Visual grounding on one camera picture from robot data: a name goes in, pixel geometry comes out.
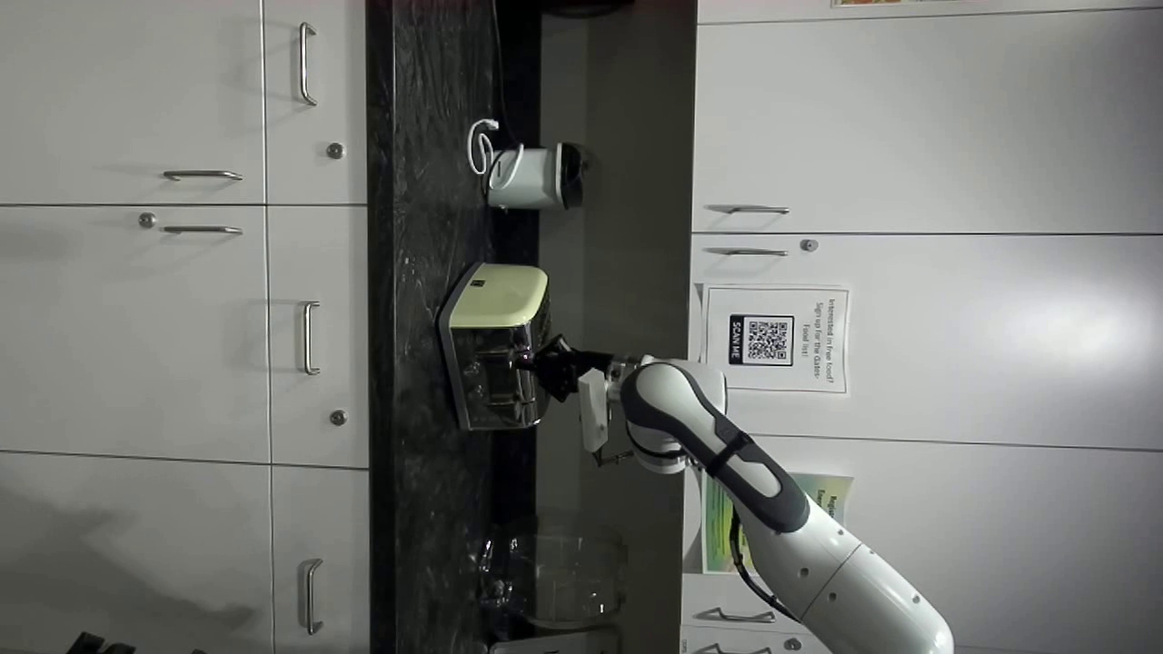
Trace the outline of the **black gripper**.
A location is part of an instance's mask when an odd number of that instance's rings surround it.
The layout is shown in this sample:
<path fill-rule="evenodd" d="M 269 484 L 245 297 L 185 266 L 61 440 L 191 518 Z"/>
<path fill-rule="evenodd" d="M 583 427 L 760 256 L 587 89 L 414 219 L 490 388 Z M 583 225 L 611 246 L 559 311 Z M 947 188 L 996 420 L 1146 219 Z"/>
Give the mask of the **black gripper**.
<path fill-rule="evenodd" d="M 530 374 L 554 400 L 566 400 L 589 369 L 611 366 L 606 353 L 573 348 L 565 334 L 554 334 L 535 358 L 549 358 L 530 363 Z"/>

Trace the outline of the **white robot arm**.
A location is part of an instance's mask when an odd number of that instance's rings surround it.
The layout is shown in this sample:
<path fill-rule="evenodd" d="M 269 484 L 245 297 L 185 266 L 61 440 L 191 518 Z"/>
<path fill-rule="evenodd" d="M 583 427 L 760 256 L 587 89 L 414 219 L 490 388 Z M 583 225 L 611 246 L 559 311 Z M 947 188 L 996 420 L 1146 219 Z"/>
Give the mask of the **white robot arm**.
<path fill-rule="evenodd" d="M 693 461 L 730 496 L 750 554 L 745 583 L 833 654 L 955 654 L 943 609 L 850 527 L 833 518 L 704 386 L 674 358 L 611 354 L 554 336 L 525 366 L 554 400 L 601 377 L 635 440 Z"/>

